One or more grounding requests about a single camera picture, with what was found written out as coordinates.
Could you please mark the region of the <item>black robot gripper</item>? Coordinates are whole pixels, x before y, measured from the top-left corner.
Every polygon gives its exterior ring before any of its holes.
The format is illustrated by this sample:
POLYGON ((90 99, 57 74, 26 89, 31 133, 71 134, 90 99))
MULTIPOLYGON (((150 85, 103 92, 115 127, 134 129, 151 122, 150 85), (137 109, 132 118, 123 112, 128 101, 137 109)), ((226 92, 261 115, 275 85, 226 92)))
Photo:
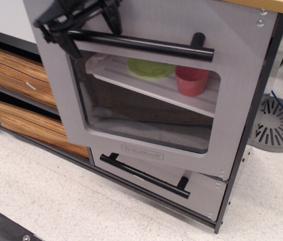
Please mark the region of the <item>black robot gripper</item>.
POLYGON ((101 14, 115 35, 122 33, 120 1, 53 1, 33 23, 47 42, 57 42, 71 58, 82 55, 74 40, 65 32, 82 28, 86 21, 101 14))

